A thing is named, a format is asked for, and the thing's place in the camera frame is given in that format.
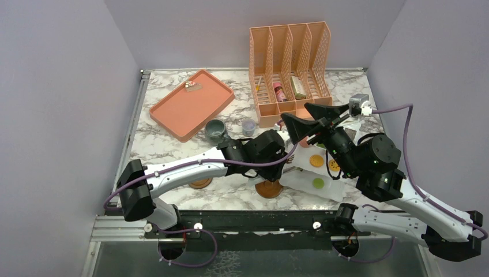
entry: gray wall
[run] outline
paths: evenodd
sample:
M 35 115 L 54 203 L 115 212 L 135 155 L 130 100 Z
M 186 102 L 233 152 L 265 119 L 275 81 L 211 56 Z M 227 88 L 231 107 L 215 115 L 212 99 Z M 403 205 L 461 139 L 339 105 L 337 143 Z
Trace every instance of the gray wall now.
M 140 67 L 249 65 L 249 28 L 326 21 L 329 68 L 368 67 L 404 0 L 105 0 Z
M 489 215 L 489 2 L 407 0 L 368 70 L 377 107 L 412 102 L 415 180 L 466 211 Z M 401 145 L 407 112 L 382 117 Z M 440 262 L 444 276 L 487 276 L 483 256 Z
M 0 1 L 0 276 L 80 275 L 138 81 L 102 0 Z

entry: pink bottle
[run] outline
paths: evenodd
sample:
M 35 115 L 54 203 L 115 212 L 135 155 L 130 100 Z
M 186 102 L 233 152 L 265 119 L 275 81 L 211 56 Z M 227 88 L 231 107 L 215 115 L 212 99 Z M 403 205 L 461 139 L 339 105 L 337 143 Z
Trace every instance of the pink bottle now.
M 273 90 L 275 90 L 275 95 L 277 96 L 277 102 L 286 102 L 288 101 L 285 97 L 284 89 L 282 88 L 282 84 L 280 82 L 273 83 Z

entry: round coaster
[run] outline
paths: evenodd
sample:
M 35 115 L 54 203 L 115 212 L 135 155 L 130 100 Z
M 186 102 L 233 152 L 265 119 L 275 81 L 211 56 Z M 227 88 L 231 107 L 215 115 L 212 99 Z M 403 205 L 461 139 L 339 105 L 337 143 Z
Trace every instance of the round coaster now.
M 261 197 L 270 199 L 279 196 L 284 187 L 277 180 L 273 183 L 270 181 L 258 183 L 255 185 L 255 189 Z
M 316 178 L 313 180 L 313 187 L 317 189 L 322 189 L 324 187 L 324 180 L 321 178 Z
M 203 179 L 203 180 L 191 183 L 190 187 L 194 188 L 194 189 L 202 189 L 202 188 L 205 188 L 206 186 L 208 186 L 211 181 L 212 181 L 212 178 Z

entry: desk organizer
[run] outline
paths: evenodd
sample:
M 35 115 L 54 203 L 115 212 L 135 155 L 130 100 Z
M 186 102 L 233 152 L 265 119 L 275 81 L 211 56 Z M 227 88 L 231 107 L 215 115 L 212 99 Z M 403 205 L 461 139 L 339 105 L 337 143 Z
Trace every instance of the desk organizer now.
M 333 104 L 324 79 L 329 39 L 326 22 L 250 28 L 249 77 L 261 128 L 272 127 L 282 113 L 311 119 L 305 103 Z M 295 100 L 291 76 L 301 79 L 305 99 Z M 282 83 L 287 102 L 277 102 L 274 82 Z

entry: orange tray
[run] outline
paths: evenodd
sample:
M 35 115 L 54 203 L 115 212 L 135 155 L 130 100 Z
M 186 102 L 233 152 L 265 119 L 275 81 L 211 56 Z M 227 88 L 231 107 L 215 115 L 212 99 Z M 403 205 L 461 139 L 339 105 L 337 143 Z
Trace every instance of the orange tray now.
M 234 99 L 233 90 L 206 70 L 189 80 L 202 88 L 187 92 L 183 82 L 149 109 L 149 116 L 181 142 L 197 134 Z

